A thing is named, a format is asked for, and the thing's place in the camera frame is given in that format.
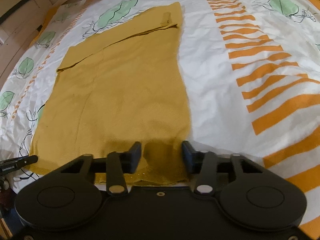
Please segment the white wooden bed rail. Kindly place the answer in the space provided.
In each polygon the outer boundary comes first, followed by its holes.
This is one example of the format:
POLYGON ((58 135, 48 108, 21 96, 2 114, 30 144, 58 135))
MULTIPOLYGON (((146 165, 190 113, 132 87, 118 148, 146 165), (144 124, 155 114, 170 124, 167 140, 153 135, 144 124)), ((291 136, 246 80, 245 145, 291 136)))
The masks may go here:
POLYGON ((78 0, 1 0, 1 86, 56 5, 78 0))

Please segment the mustard yellow knit garment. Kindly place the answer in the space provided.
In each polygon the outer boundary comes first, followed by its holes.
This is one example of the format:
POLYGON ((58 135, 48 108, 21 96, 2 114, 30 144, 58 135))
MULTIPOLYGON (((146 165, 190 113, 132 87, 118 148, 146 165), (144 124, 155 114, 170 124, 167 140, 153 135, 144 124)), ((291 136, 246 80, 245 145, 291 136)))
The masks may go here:
POLYGON ((177 63, 182 23, 179 3, 153 7, 69 48, 31 142, 38 161, 30 170, 45 175, 83 154, 104 158, 138 141, 142 157, 128 183, 185 180, 181 143, 190 114, 177 63))

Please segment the white leaf-print duvet cover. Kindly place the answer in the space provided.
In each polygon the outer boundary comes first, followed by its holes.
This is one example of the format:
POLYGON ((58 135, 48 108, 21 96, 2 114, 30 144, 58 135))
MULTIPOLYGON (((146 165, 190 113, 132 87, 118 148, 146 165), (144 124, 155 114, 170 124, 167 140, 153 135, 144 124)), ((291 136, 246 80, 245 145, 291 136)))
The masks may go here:
MULTIPOLYGON (((308 0, 80 0, 60 6, 1 88, 1 159, 30 147, 69 48, 179 3, 177 63, 198 150, 243 154, 296 185, 300 230, 319 239, 319 9, 308 0)), ((9 176, 15 192, 44 175, 9 176)))

